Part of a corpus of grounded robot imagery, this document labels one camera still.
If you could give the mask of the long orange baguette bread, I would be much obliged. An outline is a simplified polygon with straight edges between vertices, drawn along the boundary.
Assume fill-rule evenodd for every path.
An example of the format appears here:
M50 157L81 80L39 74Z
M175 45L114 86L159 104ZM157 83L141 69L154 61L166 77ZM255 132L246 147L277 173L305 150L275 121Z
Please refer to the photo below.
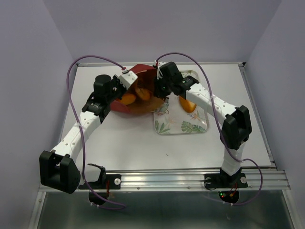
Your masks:
M136 87L135 92L137 96L143 101L149 101L151 98L151 93L148 89Z

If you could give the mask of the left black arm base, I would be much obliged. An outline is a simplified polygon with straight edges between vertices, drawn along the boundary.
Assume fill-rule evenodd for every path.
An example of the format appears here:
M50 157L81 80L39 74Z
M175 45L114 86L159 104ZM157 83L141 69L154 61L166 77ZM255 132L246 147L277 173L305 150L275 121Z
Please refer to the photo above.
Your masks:
M97 181L89 182L89 185L99 196L105 200L108 200L111 190L119 190L121 188L121 178L122 176L120 174L104 173L103 175L100 175ZM93 194L91 190L89 191L88 198L93 204L103 205L106 203L105 200L100 199Z

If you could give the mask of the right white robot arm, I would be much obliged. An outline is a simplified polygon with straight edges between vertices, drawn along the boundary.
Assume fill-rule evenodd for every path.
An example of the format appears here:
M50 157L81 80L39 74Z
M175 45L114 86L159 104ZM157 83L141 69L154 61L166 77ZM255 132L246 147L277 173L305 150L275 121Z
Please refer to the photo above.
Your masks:
M157 70L153 80L155 97L164 99L170 94L181 96L215 118L225 147L219 180L222 185L230 186L236 181L244 143L252 132L248 108L244 105L237 107L215 96L211 88L204 88L196 78L183 76L174 62L156 62L154 67Z

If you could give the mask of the red brown paper bag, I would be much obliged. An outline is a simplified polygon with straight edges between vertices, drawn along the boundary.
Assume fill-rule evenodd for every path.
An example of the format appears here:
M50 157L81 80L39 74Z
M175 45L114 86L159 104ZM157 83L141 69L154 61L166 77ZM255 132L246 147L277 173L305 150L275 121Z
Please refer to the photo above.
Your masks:
M154 97L153 95L153 79L156 76L157 71L152 66L146 64L137 64L130 70L138 76L138 79L125 94L134 94L137 97L136 101L130 105L123 105L117 99L111 103L111 110L121 113L141 115L153 112L163 105L163 99ZM148 89L151 93L150 100L141 100L135 92L136 87Z

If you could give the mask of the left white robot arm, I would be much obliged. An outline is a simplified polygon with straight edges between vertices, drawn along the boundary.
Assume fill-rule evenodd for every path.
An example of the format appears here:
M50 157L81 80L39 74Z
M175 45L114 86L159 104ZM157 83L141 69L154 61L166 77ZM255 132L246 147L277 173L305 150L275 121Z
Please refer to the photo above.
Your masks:
M96 76L93 92L76 115L74 126L51 151L43 151L39 157L42 185L69 194L77 189L81 173L75 162L83 143L103 123L111 103L122 98L136 79L131 72L113 77Z

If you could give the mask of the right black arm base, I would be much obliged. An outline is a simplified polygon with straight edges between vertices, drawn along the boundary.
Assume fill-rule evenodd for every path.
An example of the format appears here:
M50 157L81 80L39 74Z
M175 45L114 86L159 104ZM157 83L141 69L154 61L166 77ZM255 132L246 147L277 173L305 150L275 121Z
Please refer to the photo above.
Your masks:
M248 188L244 173L229 176L226 173L204 175L203 185L207 190L219 189L219 198L225 203L236 204L239 199L239 188Z

